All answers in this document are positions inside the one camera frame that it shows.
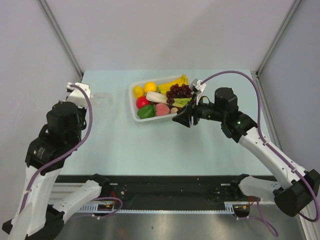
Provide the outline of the white green celery stalk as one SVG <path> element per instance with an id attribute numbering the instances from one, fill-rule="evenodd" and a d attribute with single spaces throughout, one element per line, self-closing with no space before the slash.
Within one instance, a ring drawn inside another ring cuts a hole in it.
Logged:
<path id="1" fill-rule="evenodd" d="M 173 100 L 169 100 L 164 94 L 153 91 L 148 91 L 145 97 L 150 102 L 163 103 L 178 108 L 184 107 L 191 100 L 191 98 L 174 98 Z"/>

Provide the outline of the purple grape bunch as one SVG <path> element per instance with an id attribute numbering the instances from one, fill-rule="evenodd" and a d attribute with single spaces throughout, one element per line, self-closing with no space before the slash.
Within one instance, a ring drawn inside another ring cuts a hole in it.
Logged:
<path id="1" fill-rule="evenodd" d="M 185 102 L 188 102 L 191 100 L 193 94 L 192 90 L 189 88 L 188 85 L 185 85 L 184 83 L 179 86 L 178 84 L 172 85 L 169 88 L 169 91 L 166 92 L 167 100 L 166 102 L 169 105 L 173 104 L 184 104 Z"/>

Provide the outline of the clear zip top bag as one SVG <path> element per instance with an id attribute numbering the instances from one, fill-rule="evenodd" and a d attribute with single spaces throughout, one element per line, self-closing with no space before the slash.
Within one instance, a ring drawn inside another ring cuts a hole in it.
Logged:
<path id="1" fill-rule="evenodd" d="M 90 102 L 95 106 L 112 105 L 113 95 L 109 92 L 97 92 L 90 96 Z"/>

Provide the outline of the pink peach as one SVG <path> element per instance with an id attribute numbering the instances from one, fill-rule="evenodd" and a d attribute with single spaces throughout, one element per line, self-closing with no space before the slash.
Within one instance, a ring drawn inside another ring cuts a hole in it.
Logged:
<path id="1" fill-rule="evenodd" d="M 155 115 L 157 117 L 168 115 L 170 113 L 170 108 L 164 103 L 158 103 L 155 105 Z"/>

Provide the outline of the yellow banana bunch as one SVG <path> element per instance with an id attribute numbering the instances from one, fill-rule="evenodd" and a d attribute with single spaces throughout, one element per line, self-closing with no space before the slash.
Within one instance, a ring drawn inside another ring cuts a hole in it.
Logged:
<path id="1" fill-rule="evenodd" d="M 182 85 L 188 85 L 188 84 L 189 84 L 188 77 L 185 74 L 183 74 L 181 77 L 179 77 L 173 81 L 162 83 L 162 84 L 158 85 L 157 91 L 161 94 L 166 95 L 167 92 L 169 92 L 171 90 L 172 86 L 181 87 Z"/>

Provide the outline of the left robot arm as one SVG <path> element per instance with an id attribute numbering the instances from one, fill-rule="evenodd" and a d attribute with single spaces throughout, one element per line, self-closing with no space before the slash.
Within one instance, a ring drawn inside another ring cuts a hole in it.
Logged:
<path id="1" fill-rule="evenodd" d="M 19 207 L 14 218 L 2 225 L 10 240 L 53 240 L 82 206 L 110 196 L 110 181 L 95 174 L 64 199 L 49 203 L 65 160 L 87 140 L 93 124 L 89 85 L 69 83 L 66 89 L 66 100 L 56 103 L 46 114 L 47 123 L 28 147 Z"/>

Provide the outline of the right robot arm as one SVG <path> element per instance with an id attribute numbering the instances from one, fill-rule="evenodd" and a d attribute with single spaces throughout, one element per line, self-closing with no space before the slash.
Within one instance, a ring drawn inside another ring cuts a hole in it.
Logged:
<path id="1" fill-rule="evenodd" d="M 201 119 L 220 122 L 224 135 L 250 151 L 276 179 L 270 181 L 241 174 L 231 182 L 230 194 L 235 200 L 242 201 L 247 196 L 262 198 L 294 217 L 316 199 L 320 174 L 294 163 L 260 133 L 258 124 L 239 111 L 238 98 L 231 88 L 218 88 L 214 102 L 197 102 L 197 97 L 195 93 L 172 120 L 188 128 Z"/>

